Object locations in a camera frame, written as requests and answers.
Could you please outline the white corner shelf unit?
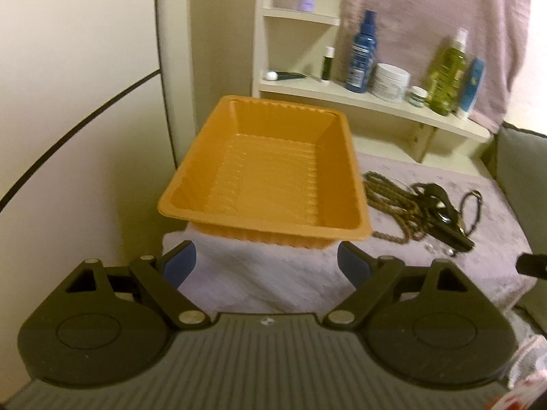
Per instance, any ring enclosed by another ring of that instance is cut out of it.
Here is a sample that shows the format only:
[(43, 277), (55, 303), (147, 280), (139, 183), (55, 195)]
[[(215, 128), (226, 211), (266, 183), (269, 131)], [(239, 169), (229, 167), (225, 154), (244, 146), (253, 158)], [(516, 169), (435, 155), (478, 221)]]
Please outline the white corner shelf unit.
[[(342, 51), (341, 2), (315, 0), (314, 11), (303, 12), (298, 0), (256, 0), (253, 96), (345, 113), (359, 152), (486, 177), (479, 157), (491, 138), (487, 129), (426, 107), (388, 102), (353, 93), (336, 81), (321, 81), (325, 48)], [(269, 70), (298, 72), (306, 78), (267, 82), (263, 76)]]

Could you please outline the green spray bottle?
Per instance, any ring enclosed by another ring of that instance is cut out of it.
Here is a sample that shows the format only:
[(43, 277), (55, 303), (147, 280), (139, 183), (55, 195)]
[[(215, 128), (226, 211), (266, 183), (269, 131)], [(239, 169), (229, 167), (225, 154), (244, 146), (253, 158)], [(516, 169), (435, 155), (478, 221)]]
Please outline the green spray bottle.
[(466, 69), (468, 30), (459, 28), (450, 46), (443, 51), (439, 63), (431, 73), (429, 108), (440, 116), (448, 116), (459, 94)]

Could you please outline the orange plastic tray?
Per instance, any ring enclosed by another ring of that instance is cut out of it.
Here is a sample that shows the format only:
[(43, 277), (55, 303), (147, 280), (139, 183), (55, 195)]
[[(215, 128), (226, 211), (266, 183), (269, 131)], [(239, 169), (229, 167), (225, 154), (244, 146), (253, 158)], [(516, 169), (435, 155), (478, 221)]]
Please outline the orange plastic tray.
[(347, 117), (245, 96), (219, 101), (158, 210), (207, 234), (295, 247), (372, 233)]

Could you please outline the pink hanging blanket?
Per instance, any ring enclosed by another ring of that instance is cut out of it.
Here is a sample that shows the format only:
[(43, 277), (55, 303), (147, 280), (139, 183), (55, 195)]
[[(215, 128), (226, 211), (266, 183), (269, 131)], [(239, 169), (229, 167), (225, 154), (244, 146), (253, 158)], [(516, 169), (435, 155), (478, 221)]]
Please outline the pink hanging blanket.
[(364, 13), (376, 14), (376, 59), (407, 70), (426, 85), (439, 48), (460, 29), (466, 52), (486, 64), (471, 120), (497, 132), (507, 114), (513, 82), (523, 67), (530, 0), (341, 0), (334, 76), (345, 81), (354, 35)]

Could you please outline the grey cushion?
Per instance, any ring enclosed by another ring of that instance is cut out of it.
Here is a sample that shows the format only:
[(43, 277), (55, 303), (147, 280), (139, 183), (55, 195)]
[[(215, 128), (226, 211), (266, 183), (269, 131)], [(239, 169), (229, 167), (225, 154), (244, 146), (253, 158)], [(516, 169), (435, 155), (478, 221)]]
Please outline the grey cushion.
[(504, 123), (483, 154), (528, 240), (546, 255), (546, 135)]

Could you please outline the blue spray bottle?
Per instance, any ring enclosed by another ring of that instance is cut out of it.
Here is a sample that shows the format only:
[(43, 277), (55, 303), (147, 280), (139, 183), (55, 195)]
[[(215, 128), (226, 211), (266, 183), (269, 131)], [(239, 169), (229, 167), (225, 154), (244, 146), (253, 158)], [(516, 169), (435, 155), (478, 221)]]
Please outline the blue spray bottle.
[(377, 49), (376, 13), (366, 10), (359, 32), (354, 36), (349, 59), (346, 88), (357, 94), (367, 91), (368, 82), (375, 64)]

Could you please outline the dark green lying tube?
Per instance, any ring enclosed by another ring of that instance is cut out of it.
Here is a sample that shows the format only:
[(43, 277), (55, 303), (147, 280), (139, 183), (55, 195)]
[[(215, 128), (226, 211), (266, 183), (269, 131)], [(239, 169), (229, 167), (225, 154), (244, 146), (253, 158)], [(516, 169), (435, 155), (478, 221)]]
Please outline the dark green lying tube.
[(306, 75), (298, 72), (269, 70), (264, 74), (263, 78), (267, 82), (280, 82), (305, 79)]

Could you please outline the blue white tube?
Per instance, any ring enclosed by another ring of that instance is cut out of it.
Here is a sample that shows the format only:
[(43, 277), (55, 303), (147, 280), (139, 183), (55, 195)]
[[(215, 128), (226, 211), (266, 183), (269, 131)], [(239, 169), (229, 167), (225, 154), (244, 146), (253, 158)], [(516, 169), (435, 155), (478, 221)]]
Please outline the blue white tube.
[(486, 75), (486, 63), (483, 59), (475, 57), (466, 73), (465, 83), (462, 87), (458, 107), (455, 116), (459, 120), (467, 120), (475, 107), (478, 92)]

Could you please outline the black hair clip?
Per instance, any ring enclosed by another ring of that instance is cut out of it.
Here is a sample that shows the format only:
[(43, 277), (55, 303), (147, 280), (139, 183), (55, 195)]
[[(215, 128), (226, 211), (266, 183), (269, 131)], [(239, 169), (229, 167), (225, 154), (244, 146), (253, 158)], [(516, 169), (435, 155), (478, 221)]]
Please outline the black hair clip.
[(475, 248), (461, 227), (460, 213), (452, 205), (448, 193), (436, 183), (414, 183), (412, 189), (418, 203), (429, 214), (428, 234), (445, 243), (455, 252), (468, 253)]

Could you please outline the white cream jar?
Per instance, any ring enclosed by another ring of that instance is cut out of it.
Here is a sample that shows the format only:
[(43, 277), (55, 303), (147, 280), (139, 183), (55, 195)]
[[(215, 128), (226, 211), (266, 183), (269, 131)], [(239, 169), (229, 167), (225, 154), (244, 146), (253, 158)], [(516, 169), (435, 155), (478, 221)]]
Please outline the white cream jar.
[(387, 63), (378, 63), (372, 84), (372, 94), (388, 102), (401, 102), (406, 94), (411, 74)]

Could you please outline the small green jar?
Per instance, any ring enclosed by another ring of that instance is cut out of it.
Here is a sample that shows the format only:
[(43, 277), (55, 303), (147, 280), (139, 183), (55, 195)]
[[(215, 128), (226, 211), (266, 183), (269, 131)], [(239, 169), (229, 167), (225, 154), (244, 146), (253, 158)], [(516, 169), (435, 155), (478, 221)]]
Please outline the small green jar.
[(429, 92), (419, 86), (411, 86), (406, 93), (406, 101), (414, 107), (424, 107)]

